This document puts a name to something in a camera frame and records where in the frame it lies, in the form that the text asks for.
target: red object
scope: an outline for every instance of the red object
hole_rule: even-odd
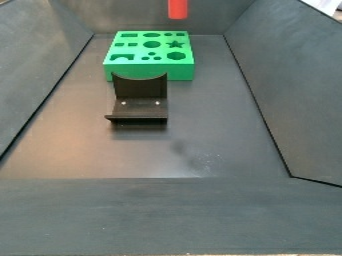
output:
[[[168,0],[168,18],[182,20],[186,18],[188,0]]]

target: green shape sorter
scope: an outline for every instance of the green shape sorter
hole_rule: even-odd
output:
[[[118,31],[104,62],[106,81],[110,73],[132,79],[156,77],[192,80],[194,61],[185,31]]]

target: black bracket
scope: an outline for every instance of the black bracket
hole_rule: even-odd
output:
[[[166,122],[166,73],[150,79],[129,79],[112,73],[116,100],[110,115],[117,122]]]

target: circular hole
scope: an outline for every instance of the circular hole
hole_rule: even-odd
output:
[[[146,48],[156,48],[160,45],[161,44],[158,42],[156,42],[156,41],[148,41],[148,42],[144,43],[144,47],[146,47]]]
[[[158,37],[160,36],[160,34],[157,34],[157,33],[146,33],[146,34],[144,34],[144,37]]]
[[[166,58],[170,60],[182,60],[185,58],[185,54],[181,52],[170,52],[166,54]]]

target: bin floor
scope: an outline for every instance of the bin floor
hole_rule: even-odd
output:
[[[168,83],[165,130],[116,129],[102,59],[90,41],[1,164],[0,178],[285,176],[221,36],[192,36],[194,80]]]
[[[90,41],[1,161],[0,254],[340,253],[340,188],[287,176],[223,37],[190,40],[164,131],[104,119]]]

